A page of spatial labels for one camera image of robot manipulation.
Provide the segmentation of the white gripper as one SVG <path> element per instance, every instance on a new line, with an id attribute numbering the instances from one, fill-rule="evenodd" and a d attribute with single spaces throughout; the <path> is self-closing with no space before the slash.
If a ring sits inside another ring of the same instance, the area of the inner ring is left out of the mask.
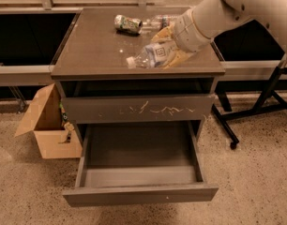
<path id="1" fill-rule="evenodd" d="M 166 26 L 157 32 L 151 42 L 160 43 L 173 39 L 181 50 L 177 50 L 174 57 L 163 65 L 164 69 L 177 67 L 211 42 L 211 39 L 206 37 L 196 25 L 192 9 L 180 15 L 175 20 L 174 26 Z"/>

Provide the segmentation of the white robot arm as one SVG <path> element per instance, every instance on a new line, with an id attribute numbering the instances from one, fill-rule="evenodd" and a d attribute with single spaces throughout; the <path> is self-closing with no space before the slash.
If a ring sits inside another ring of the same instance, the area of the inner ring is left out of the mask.
<path id="1" fill-rule="evenodd" d="M 203 0 L 161 29 L 152 40 L 173 40 L 171 67 L 198 53 L 214 38 L 251 20 L 260 23 L 287 54 L 287 0 Z"/>

